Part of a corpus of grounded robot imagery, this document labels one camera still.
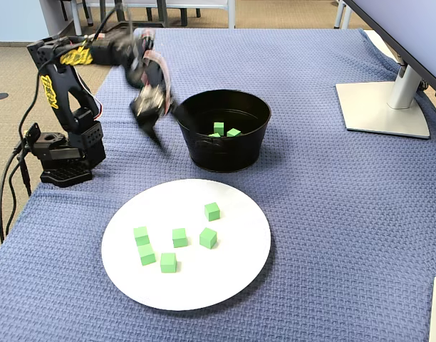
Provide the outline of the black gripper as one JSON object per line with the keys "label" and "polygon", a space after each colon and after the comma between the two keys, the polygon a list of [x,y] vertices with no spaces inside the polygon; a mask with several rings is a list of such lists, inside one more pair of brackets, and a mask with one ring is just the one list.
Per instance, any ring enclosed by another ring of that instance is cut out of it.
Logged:
{"label": "black gripper", "polygon": [[178,101],[169,89],[165,69],[157,61],[144,58],[127,70],[127,82],[137,90],[130,109],[138,127],[167,156],[167,150],[155,132],[155,124],[160,117],[175,112]]}

